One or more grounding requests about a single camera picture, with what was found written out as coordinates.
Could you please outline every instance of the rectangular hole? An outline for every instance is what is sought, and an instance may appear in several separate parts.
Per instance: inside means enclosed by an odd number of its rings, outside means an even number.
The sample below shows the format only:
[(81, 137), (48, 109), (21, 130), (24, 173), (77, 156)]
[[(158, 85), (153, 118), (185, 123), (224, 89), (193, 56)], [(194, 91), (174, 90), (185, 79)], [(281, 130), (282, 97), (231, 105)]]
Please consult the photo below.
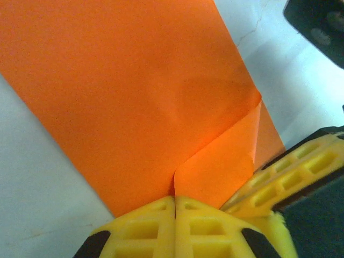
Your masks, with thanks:
[(153, 258), (154, 249), (151, 247), (116, 248), (114, 258)]
[(229, 242), (205, 242), (192, 245), (194, 258), (234, 257)]
[(291, 161), (286, 158), (283, 158), (280, 161), (276, 162), (274, 167), (275, 167), (276, 172), (279, 173), (290, 165), (291, 165)]
[(294, 187), (295, 185), (301, 183), (302, 177), (300, 176), (300, 172), (296, 171), (294, 173), (291, 173), (291, 174), (284, 176), (280, 180), (280, 182), (281, 182), (283, 188), (285, 190), (288, 190), (288, 189)]
[(304, 156), (310, 154), (312, 151), (314, 151), (318, 147), (319, 147), (319, 144), (311, 144), (311, 145), (301, 146), (295, 151), (295, 156), (298, 159), (301, 159)]
[(233, 196), (228, 200), (228, 203), (234, 202), (236, 199), (238, 199), (239, 196), (240, 196), (239, 191), (236, 191), (235, 194), (233, 194)]
[(127, 225), (124, 239), (156, 239), (159, 223), (156, 221), (135, 221)]
[(250, 180), (251, 187), (256, 187), (270, 178), (269, 171), (263, 171), (260, 175), (254, 175)]
[(198, 210), (198, 207), (196, 207), (195, 205), (192, 205), (190, 203), (185, 203), (185, 209), (187, 209), (187, 210)]
[(190, 222), (191, 235), (224, 235), (221, 222), (215, 218), (194, 218)]
[(155, 211), (165, 211), (167, 208), (167, 204), (166, 203), (162, 203), (158, 206), (156, 206), (155, 208), (153, 208), (153, 210)]
[(276, 196), (276, 189), (271, 186), (268, 189), (264, 189), (263, 191), (256, 193), (254, 196), (254, 205), (259, 207)]
[(231, 214), (231, 213), (235, 213), (235, 212), (237, 212), (239, 210), (240, 210), (240, 205), (237, 204), (237, 205), (235, 205), (233, 207), (230, 207), (228, 210), (226, 210), (226, 213)]
[(321, 154), (317, 156), (315, 159), (312, 159), (310, 162), (306, 164), (306, 167), (313, 173), (316, 174), (321, 170), (325, 169), (335, 160), (336, 155), (331, 152), (327, 152), (325, 154)]

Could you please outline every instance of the orange paper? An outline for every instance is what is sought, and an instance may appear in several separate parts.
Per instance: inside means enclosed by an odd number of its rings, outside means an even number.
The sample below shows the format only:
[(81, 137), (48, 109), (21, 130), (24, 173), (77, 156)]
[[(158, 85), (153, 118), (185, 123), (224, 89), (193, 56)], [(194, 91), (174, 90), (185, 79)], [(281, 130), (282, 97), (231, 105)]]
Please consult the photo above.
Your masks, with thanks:
[[(228, 193), (252, 174), (261, 96), (212, 0), (3, 0), (0, 15), (0, 72), (114, 215), (173, 193), (175, 171), (186, 189), (183, 167)], [(235, 169), (205, 182), (199, 150)]]

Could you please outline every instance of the white surface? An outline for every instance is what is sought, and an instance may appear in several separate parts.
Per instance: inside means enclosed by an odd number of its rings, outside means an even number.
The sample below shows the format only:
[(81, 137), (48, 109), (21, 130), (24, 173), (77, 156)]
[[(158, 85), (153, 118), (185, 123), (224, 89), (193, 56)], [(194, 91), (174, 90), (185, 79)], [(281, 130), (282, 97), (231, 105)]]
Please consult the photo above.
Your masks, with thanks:
[[(287, 147), (344, 125), (344, 70), (283, 18), (285, 0), (216, 0)], [(0, 257), (72, 257), (111, 215), (0, 79)]]

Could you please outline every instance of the black object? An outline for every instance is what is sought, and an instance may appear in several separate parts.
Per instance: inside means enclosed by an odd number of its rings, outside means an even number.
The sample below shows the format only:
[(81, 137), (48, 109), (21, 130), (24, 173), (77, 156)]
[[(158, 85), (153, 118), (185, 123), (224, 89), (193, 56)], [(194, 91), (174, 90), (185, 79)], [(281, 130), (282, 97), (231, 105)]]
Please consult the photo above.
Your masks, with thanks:
[(275, 162), (277, 162), (278, 160), (280, 160), (281, 158), (288, 155), (289, 153), (291, 153), (292, 151), (294, 151), (295, 149), (297, 149), (298, 147), (300, 147), (301, 145), (305, 144), (306, 142), (308, 142), (310, 140), (314, 140), (316, 138), (319, 138), (319, 137), (327, 135), (327, 134), (335, 134), (335, 133), (340, 133), (340, 132), (344, 133), (344, 125), (340, 126), (340, 127), (330, 126), (330, 127), (321, 128), (321, 129), (315, 131), (314, 133), (312, 133), (311, 135), (309, 135), (308, 137), (306, 137), (305, 139), (303, 139), (298, 144), (296, 144), (293, 147), (291, 147), (290, 149), (288, 149), (287, 151), (283, 152), (281, 155), (277, 156), (273, 160), (266, 163), (263, 166), (262, 170), (267, 169), (272, 164), (274, 164)]
[(321, 187), (329, 184), (330, 182), (336, 180), (337, 178), (344, 175), (344, 167), (341, 167), (340, 169), (337, 169), (336, 171), (330, 173), (329, 175), (323, 177), (320, 180), (317, 180), (313, 184), (308, 185), (307, 187), (301, 189), (300, 191), (296, 192), (295, 194), (287, 197), (286, 199), (280, 201), (279, 203), (276, 203), (273, 207), (273, 211), (278, 211), (280, 213), (284, 213), (284, 210), (289, 206), (292, 205), (294, 202), (297, 202), (303, 197), (311, 195), (313, 192), (316, 192)]
[(89, 236), (74, 255), (74, 258), (99, 258), (110, 237), (109, 231), (100, 231)]
[(281, 258), (265, 235), (251, 228), (243, 228), (241, 234), (256, 258)]
[(344, 257), (342, 176), (284, 207), (283, 217), (299, 257)]
[(306, 39), (344, 68), (343, 0), (289, 0), (284, 16)]

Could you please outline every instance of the crack in surface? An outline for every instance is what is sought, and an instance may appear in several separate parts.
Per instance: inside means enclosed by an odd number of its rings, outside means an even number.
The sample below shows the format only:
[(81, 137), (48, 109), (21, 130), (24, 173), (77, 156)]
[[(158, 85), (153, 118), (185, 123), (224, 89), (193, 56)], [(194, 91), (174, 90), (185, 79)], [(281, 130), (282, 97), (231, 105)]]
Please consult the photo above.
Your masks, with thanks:
[[(80, 228), (80, 227), (93, 227), (93, 224), (86, 224), (86, 225), (82, 225), (82, 226), (70, 227), (69, 229), (75, 229), (75, 228)], [(28, 236), (28, 237), (25, 237), (25, 238), (20, 238), (20, 239), (14, 241), (14, 242), (7, 242), (7, 243), (5, 243), (5, 246), (15, 246), (15, 245), (18, 244), (18, 242), (30, 240), (30, 239), (37, 238), (37, 237), (40, 237), (40, 236), (46, 235), (46, 234), (52, 234), (52, 233), (55, 233), (55, 232), (58, 232), (58, 231), (61, 231), (61, 230), (65, 230), (65, 229), (66, 228), (60, 228), (58, 230), (45, 231), (45, 232), (42, 232), (42, 233), (37, 233), (37, 234), (31, 235), (31, 236)]]
[(253, 30), (249, 31), (249, 32), (246, 33), (244, 36), (240, 37), (239, 42), (236, 44), (236, 47), (239, 47), (240, 44), (241, 44), (241, 42), (242, 42), (247, 36), (251, 35), (253, 32), (255, 32), (255, 31), (257, 30), (258, 25), (259, 25), (260, 21), (262, 20), (262, 18), (263, 18), (263, 15), (261, 15), (261, 17), (258, 19), (258, 21), (257, 21), (257, 23), (256, 23), (256, 26), (255, 26), (255, 28), (254, 28)]
[(270, 3), (271, 0), (267, 0), (264, 5), (262, 5), (263, 8), (267, 7), (267, 5)]

